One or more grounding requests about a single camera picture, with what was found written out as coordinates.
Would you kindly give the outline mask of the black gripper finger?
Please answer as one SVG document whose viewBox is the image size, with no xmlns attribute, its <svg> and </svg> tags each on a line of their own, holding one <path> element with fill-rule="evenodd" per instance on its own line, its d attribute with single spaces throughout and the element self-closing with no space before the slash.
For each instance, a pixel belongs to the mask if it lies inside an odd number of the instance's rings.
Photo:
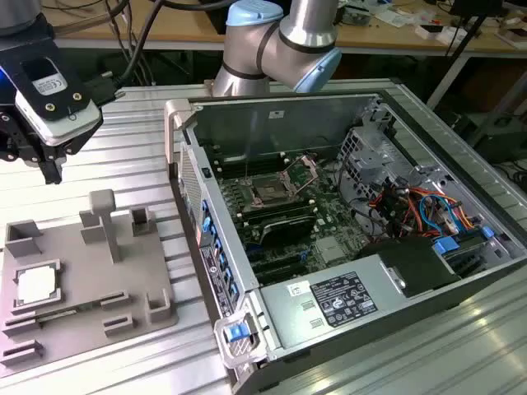
<svg viewBox="0 0 527 395">
<path fill-rule="evenodd" d="M 60 184 L 63 180 L 62 165 L 64 158 L 56 160 L 43 160 L 40 162 L 40 171 L 46 184 Z"/>
</svg>

